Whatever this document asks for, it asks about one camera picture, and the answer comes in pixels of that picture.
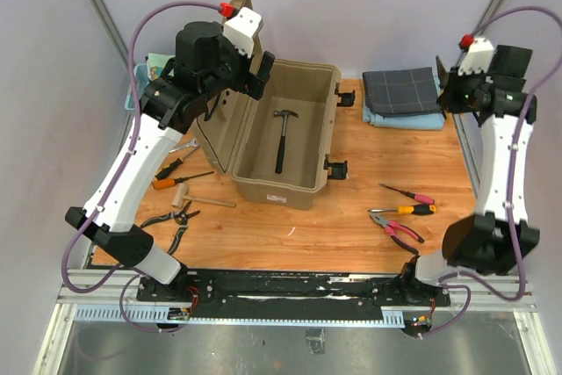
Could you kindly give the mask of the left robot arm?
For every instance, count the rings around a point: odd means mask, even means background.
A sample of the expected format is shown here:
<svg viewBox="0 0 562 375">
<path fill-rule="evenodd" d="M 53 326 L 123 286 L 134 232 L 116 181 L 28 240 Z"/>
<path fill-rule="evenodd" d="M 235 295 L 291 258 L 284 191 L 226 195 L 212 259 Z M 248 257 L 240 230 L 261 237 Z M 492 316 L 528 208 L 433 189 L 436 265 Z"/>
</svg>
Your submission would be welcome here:
<svg viewBox="0 0 562 375">
<path fill-rule="evenodd" d="M 257 73 L 250 70 L 260 16 L 242 9 L 224 23 L 191 22 L 177 34 L 176 54 L 140 99 L 129 142 L 110 173 L 82 207 L 71 207 L 66 221 L 126 267 L 157 281 L 166 299 L 188 290 L 182 265 L 134 223 L 145 191 L 169 150 L 199 116 L 209 116 L 226 89 L 259 99 L 274 61 L 266 54 Z"/>
</svg>

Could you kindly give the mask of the black yellow handled screwdriver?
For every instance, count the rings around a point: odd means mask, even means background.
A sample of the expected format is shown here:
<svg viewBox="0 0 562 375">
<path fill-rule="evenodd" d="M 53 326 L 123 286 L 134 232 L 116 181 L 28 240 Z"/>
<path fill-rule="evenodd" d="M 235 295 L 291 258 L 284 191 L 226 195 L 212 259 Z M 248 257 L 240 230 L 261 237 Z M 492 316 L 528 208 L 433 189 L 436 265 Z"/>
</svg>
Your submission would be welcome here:
<svg viewBox="0 0 562 375">
<path fill-rule="evenodd" d="M 171 173 L 174 172 L 181 164 L 183 164 L 184 161 L 188 157 L 190 157 L 195 151 L 196 149 L 193 149 L 191 152 L 187 153 L 183 157 L 177 158 L 174 162 L 171 162 L 170 164 L 160 168 L 159 171 L 155 174 L 155 180 L 163 180 L 165 178 L 168 178 L 171 175 Z"/>
</svg>

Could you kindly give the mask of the tan plastic tool box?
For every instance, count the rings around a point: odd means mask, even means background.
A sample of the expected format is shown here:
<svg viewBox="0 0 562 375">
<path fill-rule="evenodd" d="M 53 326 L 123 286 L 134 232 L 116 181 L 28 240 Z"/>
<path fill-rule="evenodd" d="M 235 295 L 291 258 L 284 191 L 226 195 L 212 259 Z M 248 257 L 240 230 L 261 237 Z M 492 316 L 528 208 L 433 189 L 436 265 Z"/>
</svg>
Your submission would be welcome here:
<svg viewBox="0 0 562 375">
<path fill-rule="evenodd" d="M 328 180 L 347 176 L 346 162 L 329 160 L 341 77 L 332 64 L 276 59 L 260 100 L 224 90 L 213 117 L 198 117 L 191 133 L 246 200 L 308 210 Z M 273 112 L 282 110 L 299 116 L 288 119 L 283 171 L 276 174 L 283 119 Z"/>
</svg>

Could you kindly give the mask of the small claw hammer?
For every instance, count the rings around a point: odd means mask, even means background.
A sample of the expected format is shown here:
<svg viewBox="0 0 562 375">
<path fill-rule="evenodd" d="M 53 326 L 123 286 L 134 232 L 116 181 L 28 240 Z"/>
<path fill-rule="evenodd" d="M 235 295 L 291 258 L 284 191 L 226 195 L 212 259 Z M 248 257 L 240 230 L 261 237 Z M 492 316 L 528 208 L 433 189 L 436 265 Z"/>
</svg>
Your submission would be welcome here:
<svg viewBox="0 0 562 375">
<path fill-rule="evenodd" d="M 285 158 L 285 142 L 286 142 L 286 130 L 287 130 L 288 119 L 291 116 L 297 118 L 299 115 L 294 111 L 282 110 L 282 111 L 274 111 L 273 116 L 281 117 L 283 119 L 280 140 L 277 148 L 277 160 L 276 160 L 276 167 L 275 167 L 275 173 L 281 174 L 283 171 L 283 164 Z"/>
</svg>

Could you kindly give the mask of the wooden handle tool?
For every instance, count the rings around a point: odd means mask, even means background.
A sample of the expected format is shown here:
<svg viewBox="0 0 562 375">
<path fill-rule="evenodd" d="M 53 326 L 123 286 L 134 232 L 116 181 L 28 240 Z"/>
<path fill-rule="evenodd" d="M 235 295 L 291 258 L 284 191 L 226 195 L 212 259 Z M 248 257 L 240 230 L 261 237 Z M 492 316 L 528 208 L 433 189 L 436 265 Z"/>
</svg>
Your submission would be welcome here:
<svg viewBox="0 0 562 375">
<path fill-rule="evenodd" d="M 236 208 L 236 203 L 212 199 L 212 198 L 203 198 L 203 197 L 192 196 L 192 195 L 189 195 L 189 190 L 190 190 L 190 186 L 188 184 L 180 183 L 177 186 L 177 191 L 176 191 L 175 196 L 174 196 L 174 198 L 171 202 L 171 206 L 176 208 L 176 209 L 179 209 L 179 208 L 182 208 L 184 206 L 185 201 L 192 201 L 192 202 L 198 202 L 198 203 L 214 205 L 214 206 Z"/>
</svg>

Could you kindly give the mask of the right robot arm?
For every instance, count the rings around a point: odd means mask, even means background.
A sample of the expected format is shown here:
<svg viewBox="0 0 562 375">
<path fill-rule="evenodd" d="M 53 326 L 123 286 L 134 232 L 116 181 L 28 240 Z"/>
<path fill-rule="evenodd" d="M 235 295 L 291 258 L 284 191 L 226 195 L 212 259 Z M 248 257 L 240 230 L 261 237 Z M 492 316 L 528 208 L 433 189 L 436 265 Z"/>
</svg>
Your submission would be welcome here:
<svg viewBox="0 0 562 375">
<path fill-rule="evenodd" d="M 532 56 L 522 47 L 494 46 L 466 36 L 456 67 L 437 66 L 440 108 L 451 114 L 476 112 L 483 142 L 477 202 L 471 215 L 451 224 L 442 247 L 415 256 L 395 281 L 409 305 L 434 298 L 449 278 L 505 275 L 538 244 L 524 198 L 526 152 L 537 119 L 537 99 L 524 92 Z"/>
</svg>

